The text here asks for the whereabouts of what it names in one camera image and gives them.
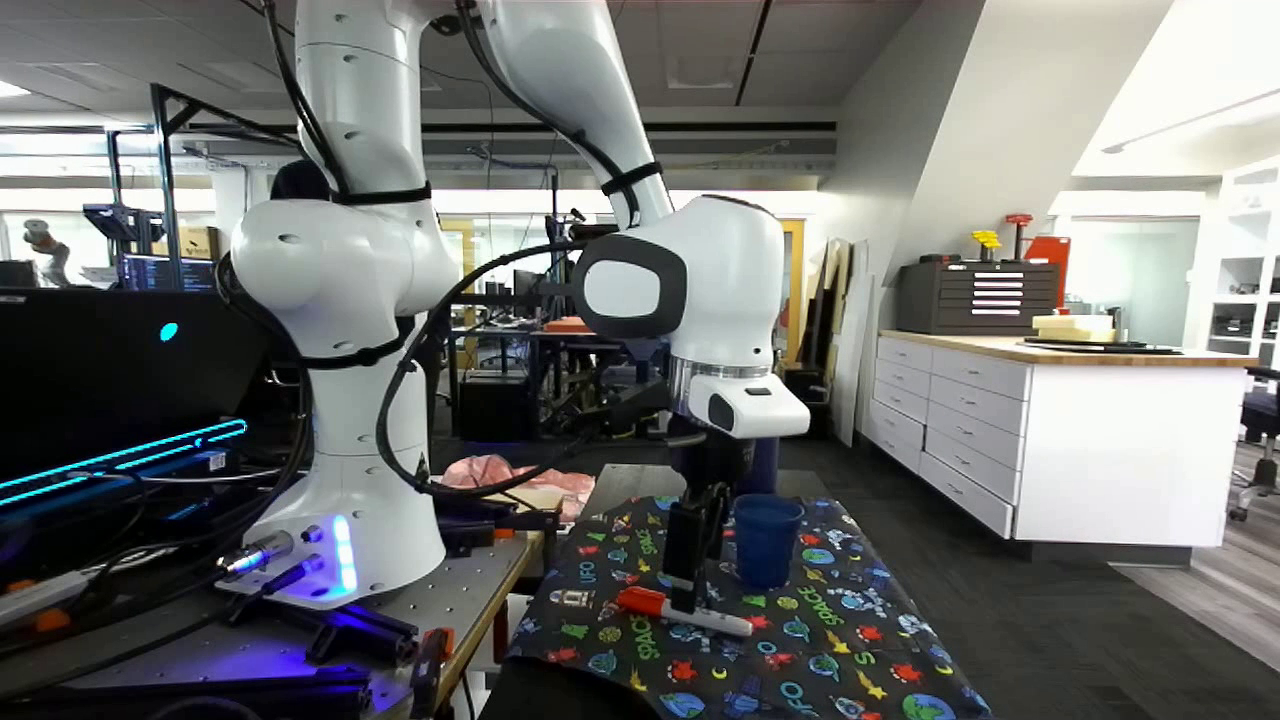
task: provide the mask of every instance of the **pink object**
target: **pink object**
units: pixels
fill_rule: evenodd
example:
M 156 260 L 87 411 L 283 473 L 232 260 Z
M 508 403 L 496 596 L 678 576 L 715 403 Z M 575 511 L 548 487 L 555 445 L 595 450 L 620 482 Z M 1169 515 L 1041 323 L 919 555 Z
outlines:
M 457 463 L 445 469 L 445 486 L 447 487 L 485 487 L 485 486 L 500 486 L 500 482 L 511 482 L 526 469 L 511 469 L 504 458 L 463 458 Z M 511 487 L 511 495 L 520 491 L 561 491 L 561 521 L 564 523 L 575 523 L 575 515 L 583 511 L 583 503 L 590 500 L 595 491 L 595 478 L 587 473 L 540 473 L 530 478 L 526 486 Z

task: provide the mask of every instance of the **computer screen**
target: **computer screen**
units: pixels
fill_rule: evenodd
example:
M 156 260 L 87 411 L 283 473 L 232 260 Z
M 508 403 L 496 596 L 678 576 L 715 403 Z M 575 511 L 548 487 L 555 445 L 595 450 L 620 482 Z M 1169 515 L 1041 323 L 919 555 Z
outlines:
M 0 295 L 0 478 L 232 416 L 264 360 L 212 293 Z

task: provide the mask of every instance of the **blue led light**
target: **blue led light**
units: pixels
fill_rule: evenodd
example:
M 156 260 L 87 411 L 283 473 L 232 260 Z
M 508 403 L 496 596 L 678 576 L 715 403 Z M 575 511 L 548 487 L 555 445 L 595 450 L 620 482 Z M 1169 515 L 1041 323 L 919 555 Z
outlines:
M 49 495 L 49 491 L 58 491 L 58 487 L 74 487 L 74 486 L 84 486 L 84 482 L 93 482 L 87 473 L 81 473 L 81 478 L 68 478 L 68 482 L 58 482 L 58 486 L 41 486 L 41 487 L 29 487 L 29 491 L 15 491 L 15 495 L 2 495 L 0 500 L 0 508 L 8 508 L 8 503 L 25 503 L 25 500 L 37 500 L 37 495 Z
M 334 555 L 339 596 L 353 596 L 354 591 L 354 549 L 353 549 L 353 521 L 346 515 L 331 515 L 331 555 Z
M 244 576 L 244 574 L 259 570 L 264 559 L 267 559 L 267 552 L 248 552 L 248 555 L 234 555 L 234 559 L 226 564 L 226 574 L 232 574 L 232 576 Z
M 165 323 L 160 323 L 160 343 L 171 343 L 179 334 L 185 334 L 185 323 L 165 322 Z
M 221 422 L 221 425 L 208 425 L 208 428 L 194 428 L 194 433 L 175 433 L 175 435 L 160 435 L 160 441 L 148 441 L 148 445 L 114 450 L 114 451 L 105 451 L 105 458 L 87 458 L 87 460 L 74 460 L 74 463 L 10 478 L 10 482 L 0 482 L 0 491 L 25 487 L 25 486 L 45 486 L 45 487 L 31 487 L 31 491 L 20 491 L 20 495 L 2 495 L 0 508 L 31 500 L 31 495 L 45 495 L 45 491 L 54 491 L 54 487 L 70 487 L 70 486 L 84 486 L 84 482 L 97 482 L 97 478 L 107 478 L 107 473 L 128 473 L 128 469 L 140 469 L 140 463 L 156 463 L 156 460 L 190 451 L 190 450 L 198 450 L 198 441 L 203 445 L 225 445 L 225 441 L 234 441 L 244 433 L 248 433 L 248 422 L 234 416 L 234 422 Z

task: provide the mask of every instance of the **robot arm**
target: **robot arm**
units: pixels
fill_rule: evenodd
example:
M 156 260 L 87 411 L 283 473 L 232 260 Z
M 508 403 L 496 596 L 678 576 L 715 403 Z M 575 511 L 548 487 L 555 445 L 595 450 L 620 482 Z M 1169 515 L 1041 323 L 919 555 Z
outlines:
M 301 137 L 334 206 L 250 208 L 232 268 L 308 360 L 310 469 L 244 532 L 221 580 L 226 591 L 325 612 L 445 559 L 430 495 L 398 482 L 375 445 L 386 411 L 398 469 L 426 469 L 424 374 L 404 375 L 392 407 L 385 387 L 407 365 L 404 322 L 457 284 L 424 192 L 424 28 L 414 0 L 294 6 Z
M 604 0 L 459 0 L 476 57 L 548 119 L 613 197 L 620 238 L 590 239 L 575 310 L 601 338 L 669 338 L 675 407 L 731 441 L 798 435 L 809 407 L 770 375 L 785 233 L 755 206 L 672 214 Z

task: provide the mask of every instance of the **countertop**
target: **countertop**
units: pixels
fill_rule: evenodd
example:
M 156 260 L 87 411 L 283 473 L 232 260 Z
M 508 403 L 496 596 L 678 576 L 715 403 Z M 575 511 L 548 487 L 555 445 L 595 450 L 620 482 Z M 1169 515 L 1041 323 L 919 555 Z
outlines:
M 1251 367 L 1251 357 L 1221 357 L 1221 353 L 1083 353 L 1083 347 L 1047 347 L 1047 343 L 1029 343 L 1019 338 L 928 338 L 928 334 L 885 334 L 891 340 L 916 340 L 916 343 L 941 343 L 941 347 L 962 347 L 962 353 L 985 353 L 985 357 L 1009 357 L 1022 365 L 1127 365 L 1127 367 Z

